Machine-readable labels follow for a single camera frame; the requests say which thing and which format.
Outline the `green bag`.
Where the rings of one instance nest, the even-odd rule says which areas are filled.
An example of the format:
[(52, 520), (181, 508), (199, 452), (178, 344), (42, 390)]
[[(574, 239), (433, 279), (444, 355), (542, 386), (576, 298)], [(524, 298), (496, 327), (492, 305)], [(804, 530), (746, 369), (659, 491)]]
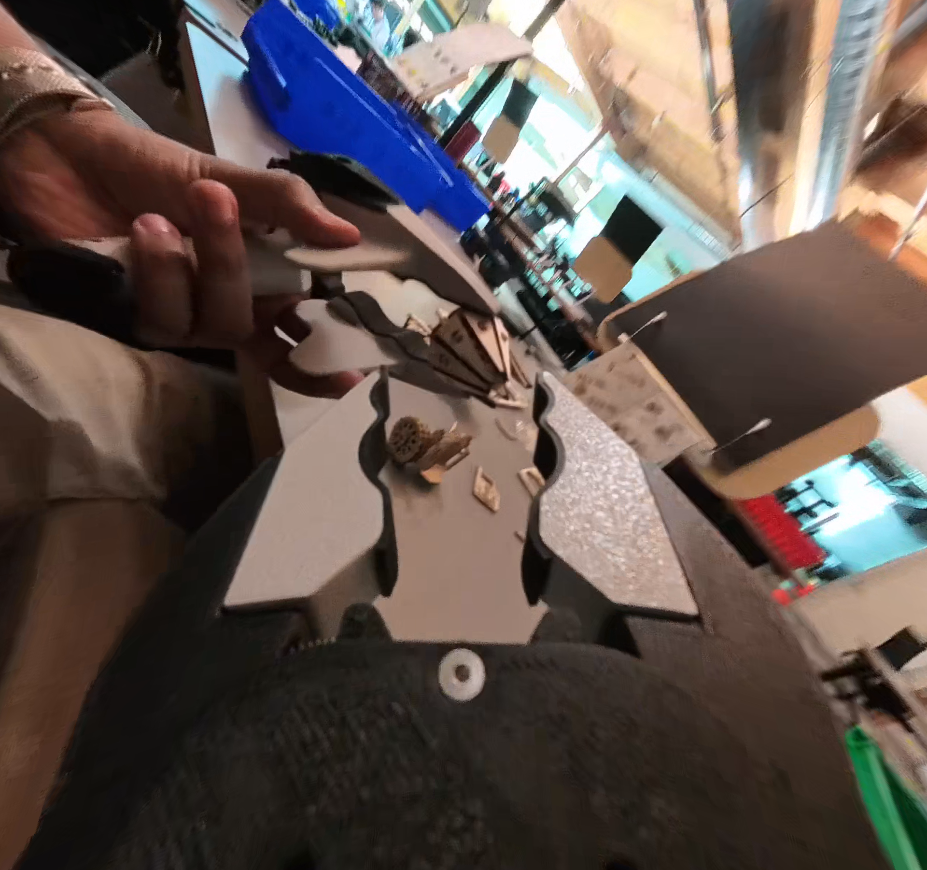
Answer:
[(889, 864), (894, 869), (925, 869), (925, 804), (861, 726), (848, 728), (843, 743), (866, 813)]

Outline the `blue plastic bin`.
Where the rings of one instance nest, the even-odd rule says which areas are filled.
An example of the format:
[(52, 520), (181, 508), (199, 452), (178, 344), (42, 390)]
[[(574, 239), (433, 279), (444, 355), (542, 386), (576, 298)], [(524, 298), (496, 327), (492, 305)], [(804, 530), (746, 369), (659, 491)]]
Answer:
[(489, 215), (470, 178), (400, 107), (335, 52), (340, 18), (329, 0), (265, 0), (246, 23), (247, 80), (273, 131), (295, 149), (343, 157), (416, 214), (430, 210), (458, 232)]

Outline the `red crate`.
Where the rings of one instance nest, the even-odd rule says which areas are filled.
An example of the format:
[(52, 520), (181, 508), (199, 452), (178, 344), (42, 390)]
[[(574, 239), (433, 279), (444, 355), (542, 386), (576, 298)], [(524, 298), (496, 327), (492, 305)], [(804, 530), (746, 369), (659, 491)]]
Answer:
[(796, 571), (814, 570), (825, 561), (824, 550), (803, 532), (775, 495), (734, 500), (730, 507), (763, 550), (771, 568), (784, 578)]

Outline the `pale hanging board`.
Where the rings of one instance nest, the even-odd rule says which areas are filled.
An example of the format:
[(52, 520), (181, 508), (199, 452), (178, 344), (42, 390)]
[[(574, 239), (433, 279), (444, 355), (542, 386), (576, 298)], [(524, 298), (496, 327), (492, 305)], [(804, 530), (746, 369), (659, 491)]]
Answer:
[(532, 42), (500, 23), (463, 25), (421, 41), (388, 59), (388, 68), (420, 103), (455, 88), (470, 72), (533, 54)]

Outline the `small wooden cone assembly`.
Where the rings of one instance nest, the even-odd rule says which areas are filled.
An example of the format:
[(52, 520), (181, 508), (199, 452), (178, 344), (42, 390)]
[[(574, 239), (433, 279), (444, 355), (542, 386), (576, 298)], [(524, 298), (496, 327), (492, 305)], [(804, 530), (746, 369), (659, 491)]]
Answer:
[(527, 400), (523, 390), (532, 381), (512, 349), (504, 322), (457, 308), (438, 310), (439, 320), (430, 327), (414, 314), (408, 314), (405, 329), (417, 332), (429, 347), (429, 365), (438, 377), (492, 407), (523, 410)]

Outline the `person's left hand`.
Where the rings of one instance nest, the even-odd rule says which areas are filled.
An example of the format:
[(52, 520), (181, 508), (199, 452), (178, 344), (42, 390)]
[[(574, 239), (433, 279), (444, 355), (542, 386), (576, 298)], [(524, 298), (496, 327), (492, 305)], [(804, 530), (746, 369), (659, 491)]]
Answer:
[(237, 352), (277, 384), (340, 398), (363, 375), (306, 377), (289, 362), (300, 297), (256, 297), (243, 231), (354, 246), (356, 227), (288, 171), (242, 167), (134, 127), (115, 111), (63, 111), (2, 142), (2, 212), (28, 242), (128, 237), (136, 332), (150, 347)]

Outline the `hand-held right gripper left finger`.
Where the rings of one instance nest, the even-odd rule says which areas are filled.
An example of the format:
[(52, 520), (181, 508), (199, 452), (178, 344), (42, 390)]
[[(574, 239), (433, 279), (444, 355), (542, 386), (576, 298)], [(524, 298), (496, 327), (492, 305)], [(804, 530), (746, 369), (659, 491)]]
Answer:
[(302, 614), (314, 640), (349, 607), (389, 597), (399, 573), (384, 369), (284, 447), (224, 598), (226, 612)]

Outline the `person's left forearm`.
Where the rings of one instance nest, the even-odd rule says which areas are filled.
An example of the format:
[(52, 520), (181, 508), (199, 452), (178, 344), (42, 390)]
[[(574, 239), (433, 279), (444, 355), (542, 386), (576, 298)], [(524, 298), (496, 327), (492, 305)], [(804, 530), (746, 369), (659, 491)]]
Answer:
[(57, 114), (114, 111), (114, 106), (40, 49), (1, 7), (1, 147)]

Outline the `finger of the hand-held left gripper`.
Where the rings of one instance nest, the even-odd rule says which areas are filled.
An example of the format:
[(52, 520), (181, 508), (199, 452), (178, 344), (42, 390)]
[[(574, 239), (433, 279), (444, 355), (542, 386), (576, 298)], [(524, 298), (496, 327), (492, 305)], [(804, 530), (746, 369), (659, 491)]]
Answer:
[(448, 241), (404, 204), (373, 209), (342, 198), (326, 198), (329, 208), (359, 230), (348, 248), (323, 249), (303, 242), (284, 258), (311, 273), (384, 272), (426, 285), (436, 296), (473, 314), (497, 316), (501, 306), (458, 244)]
[(296, 308), (296, 315), (309, 332), (289, 361), (305, 376), (368, 375), (384, 370), (389, 377), (440, 396), (466, 396), (441, 380), (429, 365), (430, 349), (423, 337), (394, 323), (367, 292), (306, 300)]

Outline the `person's clothing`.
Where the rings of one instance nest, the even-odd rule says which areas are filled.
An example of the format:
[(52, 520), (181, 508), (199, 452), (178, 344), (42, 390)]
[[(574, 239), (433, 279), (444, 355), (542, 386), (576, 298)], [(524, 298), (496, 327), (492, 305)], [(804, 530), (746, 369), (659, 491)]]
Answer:
[(248, 476), (233, 375), (2, 307), (1, 863), (12, 868), (99, 669)]

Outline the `wooden model boat part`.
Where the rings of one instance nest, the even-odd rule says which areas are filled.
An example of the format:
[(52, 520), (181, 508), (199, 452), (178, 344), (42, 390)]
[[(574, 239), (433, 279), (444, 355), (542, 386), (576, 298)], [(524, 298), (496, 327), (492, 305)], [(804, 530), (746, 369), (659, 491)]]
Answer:
[(388, 434), (388, 456), (401, 470), (437, 486), (469, 456), (472, 441), (472, 435), (459, 431), (457, 425), (431, 428), (421, 418), (407, 415), (397, 419)]

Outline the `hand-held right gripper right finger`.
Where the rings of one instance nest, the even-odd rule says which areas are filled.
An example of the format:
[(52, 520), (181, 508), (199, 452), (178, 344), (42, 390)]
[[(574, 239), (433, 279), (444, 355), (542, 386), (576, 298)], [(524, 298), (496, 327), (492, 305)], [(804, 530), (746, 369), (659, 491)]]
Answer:
[(531, 497), (521, 558), (527, 602), (616, 616), (698, 621), (700, 610), (635, 451), (549, 371), (538, 373)]

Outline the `small hanging black panel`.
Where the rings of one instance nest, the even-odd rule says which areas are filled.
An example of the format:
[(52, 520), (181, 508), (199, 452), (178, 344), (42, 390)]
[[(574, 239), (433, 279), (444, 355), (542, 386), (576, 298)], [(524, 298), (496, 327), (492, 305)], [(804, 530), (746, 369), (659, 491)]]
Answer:
[(633, 269), (664, 226), (631, 197), (620, 199), (599, 234), (573, 262), (573, 271), (601, 303), (612, 303), (632, 280)]
[(538, 95), (525, 82), (513, 79), (500, 113), (482, 134), (482, 146), (497, 164), (508, 160), (533, 111)]

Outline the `large hanging black panel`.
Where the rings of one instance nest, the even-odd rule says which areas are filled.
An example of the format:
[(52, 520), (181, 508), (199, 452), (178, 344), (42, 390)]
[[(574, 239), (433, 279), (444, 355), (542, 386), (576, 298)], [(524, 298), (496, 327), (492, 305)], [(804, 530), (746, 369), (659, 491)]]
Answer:
[(603, 320), (705, 437), (686, 462), (728, 500), (877, 440), (879, 400), (925, 379), (925, 252), (853, 214), (687, 274)]

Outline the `wooden puzzle sheet round holes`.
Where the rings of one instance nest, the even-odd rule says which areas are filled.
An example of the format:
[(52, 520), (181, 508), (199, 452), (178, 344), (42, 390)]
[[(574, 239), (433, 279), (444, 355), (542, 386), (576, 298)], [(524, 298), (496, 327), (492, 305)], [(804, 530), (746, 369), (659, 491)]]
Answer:
[(707, 455), (714, 441), (643, 351), (623, 341), (568, 373), (565, 386), (644, 461)]

